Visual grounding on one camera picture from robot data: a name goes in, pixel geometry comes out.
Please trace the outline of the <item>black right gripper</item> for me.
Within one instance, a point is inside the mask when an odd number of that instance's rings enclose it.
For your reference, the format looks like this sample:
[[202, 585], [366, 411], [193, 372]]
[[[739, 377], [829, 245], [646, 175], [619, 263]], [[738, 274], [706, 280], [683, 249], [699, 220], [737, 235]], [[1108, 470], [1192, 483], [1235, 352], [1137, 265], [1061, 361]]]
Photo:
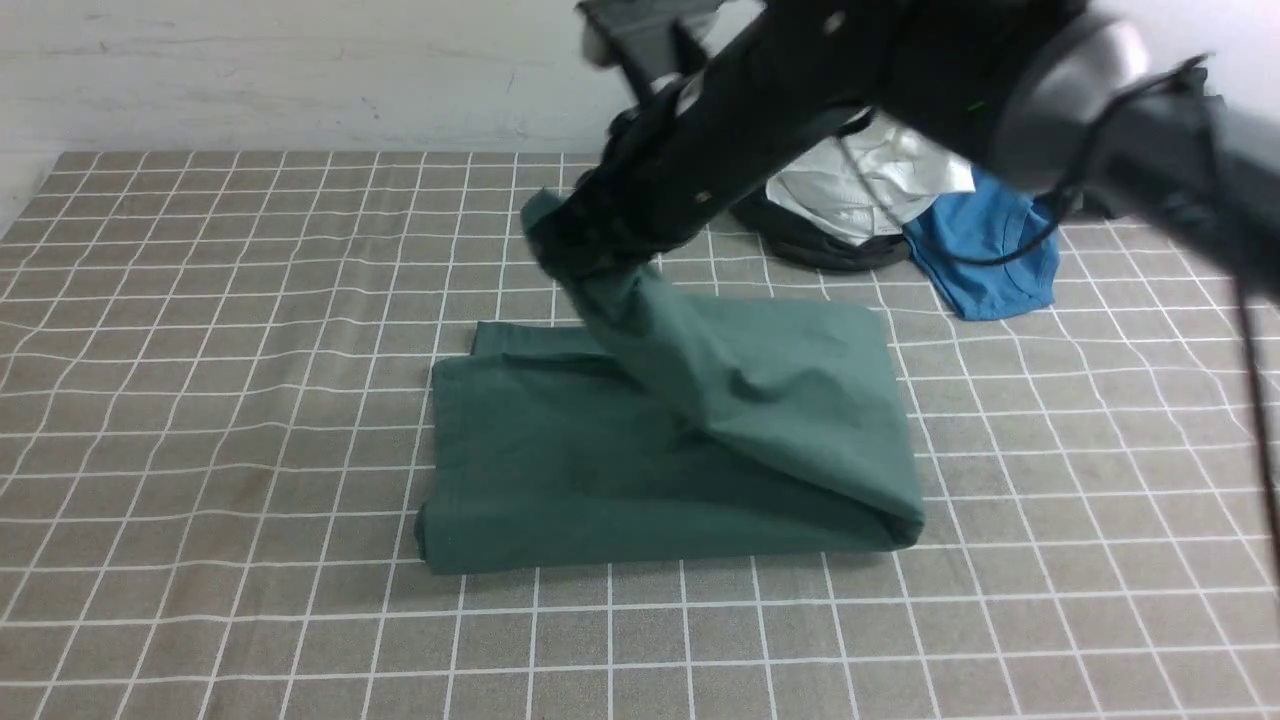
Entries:
[[635, 104], [598, 165], [535, 222], [558, 279], [635, 266], [723, 211], [768, 218], [763, 186], [817, 143], [864, 128], [901, 22], [897, 1], [767, 1], [718, 53], [718, 1], [581, 1], [582, 54], [618, 67]]

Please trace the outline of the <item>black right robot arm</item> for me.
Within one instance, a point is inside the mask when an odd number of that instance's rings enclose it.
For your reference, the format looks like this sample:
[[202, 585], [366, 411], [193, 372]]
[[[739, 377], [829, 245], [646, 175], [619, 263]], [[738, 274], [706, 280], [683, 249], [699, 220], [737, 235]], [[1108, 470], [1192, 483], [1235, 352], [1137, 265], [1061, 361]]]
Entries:
[[716, 1], [582, 1], [637, 104], [600, 164], [531, 222], [556, 278], [686, 243], [864, 110], [1027, 193], [1087, 192], [1277, 297], [1277, 127], [1157, 74], [1085, 1], [767, 1], [716, 55]]

